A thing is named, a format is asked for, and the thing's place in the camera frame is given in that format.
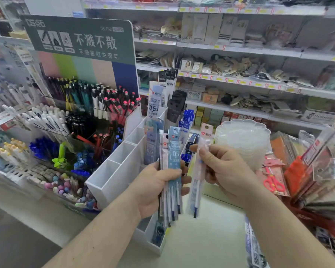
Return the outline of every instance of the pink scissors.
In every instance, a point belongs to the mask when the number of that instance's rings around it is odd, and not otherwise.
[[[264,186],[271,192],[285,192],[285,186],[275,178],[269,167],[265,168],[265,172],[267,178],[263,182]]]

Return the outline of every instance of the acrylic pen holder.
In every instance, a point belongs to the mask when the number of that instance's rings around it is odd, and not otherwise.
[[[166,114],[167,108],[159,109],[158,117],[165,120]],[[86,181],[86,185],[100,203],[101,208],[108,206],[123,193],[145,167],[143,164],[145,145],[144,119],[140,118],[134,130]],[[165,236],[160,246],[151,242],[156,223],[157,213],[143,219],[134,231],[133,239],[160,255],[165,244]]]

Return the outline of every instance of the green sign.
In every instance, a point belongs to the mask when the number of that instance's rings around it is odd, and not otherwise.
[[[135,65],[130,21],[35,15],[21,18],[36,51]]]

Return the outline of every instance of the pink panel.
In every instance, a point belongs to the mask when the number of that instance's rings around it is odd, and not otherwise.
[[[104,85],[109,85],[110,88],[113,89],[117,88],[112,62],[92,59],[92,66],[97,82],[102,82]]]
[[[56,59],[52,53],[42,51],[37,51],[37,53],[47,76],[62,77],[60,68],[58,67]]]

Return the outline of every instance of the left hand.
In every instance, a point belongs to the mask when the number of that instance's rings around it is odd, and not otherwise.
[[[181,169],[159,169],[159,162],[148,165],[135,178],[131,185],[126,189],[129,196],[137,204],[140,217],[143,219],[152,216],[159,207],[159,194],[161,193],[166,181],[177,179],[181,174],[188,172],[188,167],[181,160]],[[191,183],[191,177],[181,177],[182,184]],[[181,195],[187,195],[190,191],[189,187],[181,188]]]

